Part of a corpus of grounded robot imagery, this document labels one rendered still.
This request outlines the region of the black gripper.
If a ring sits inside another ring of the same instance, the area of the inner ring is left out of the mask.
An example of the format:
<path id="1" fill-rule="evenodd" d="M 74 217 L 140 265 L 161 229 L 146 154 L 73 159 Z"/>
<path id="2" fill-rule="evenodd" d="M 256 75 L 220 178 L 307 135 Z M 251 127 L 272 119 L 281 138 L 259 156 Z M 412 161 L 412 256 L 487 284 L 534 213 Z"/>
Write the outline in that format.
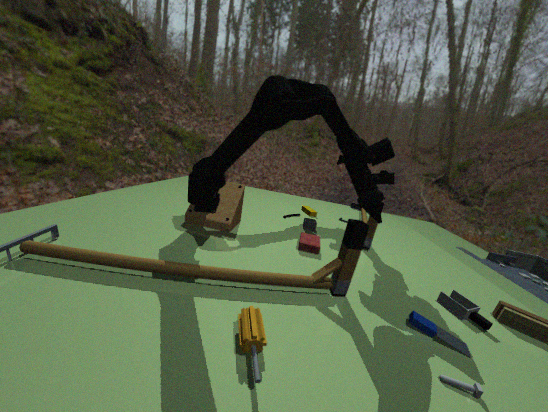
<path id="1" fill-rule="evenodd" d="M 350 180 L 358 196 L 357 202 L 360 208 L 363 208 L 378 223 L 381 223 L 381 214 L 379 204 L 385 199 L 383 193 L 378 191 L 378 187 L 371 188 L 369 179 L 369 168 L 350 176 Z"/>

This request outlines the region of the blue-handled knife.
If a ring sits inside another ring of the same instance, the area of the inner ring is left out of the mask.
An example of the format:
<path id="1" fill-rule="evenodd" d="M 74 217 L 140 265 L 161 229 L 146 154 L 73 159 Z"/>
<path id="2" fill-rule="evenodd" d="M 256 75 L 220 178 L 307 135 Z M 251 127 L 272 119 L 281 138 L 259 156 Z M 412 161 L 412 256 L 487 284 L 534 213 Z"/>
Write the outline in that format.
<path id="1" fill-rule="evenodd" d="M 441 327 L 438 327 L 438 325 L 435 325 L 435 323 L 431 322 L 429 319 L 427 320 L 414 310 L 409 315 L 409 324 L 418 328 L 418 330 L 420 329 L 430 337 L 434 337 L 434 335 L 436 335 L 437 338 L 439 337 L 441 340 L 447 344 L 450 344 L 450 346 L 456 348 L 458 351 L 461 351 L 462 354 L 464 353 L 471 359 L 469 349 L 467 348 L 468 346 L 465 342 L 456 338 L 456 336 L 450 334 L 449 332 L 446 332 L 446 330 L 443 330 Z"/>

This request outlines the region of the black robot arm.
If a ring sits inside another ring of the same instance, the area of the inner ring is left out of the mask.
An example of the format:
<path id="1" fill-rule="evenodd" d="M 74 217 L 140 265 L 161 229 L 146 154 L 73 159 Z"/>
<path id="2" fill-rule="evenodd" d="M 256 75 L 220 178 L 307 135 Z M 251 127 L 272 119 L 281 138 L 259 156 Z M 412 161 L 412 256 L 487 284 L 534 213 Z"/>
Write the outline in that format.
<path id="1" fill-rule="evenodd" d="M 210 157 L 193 166 L 188 177 L 188 202 L 195 212 L 216 213 L 219 190 L 225 185 L 227 169 L 266 131 L 280 128 L 291 120 L 322 115 L 342 155 L 337 165 L 345 164 L 349 176 L 395 157 L 391 141 L 376 144 L 366 141 L 350 129 L 336 98 L 323 84 L 312 84 L 283 76 L 268 77 L 257 92 L 251 110 Z"/>

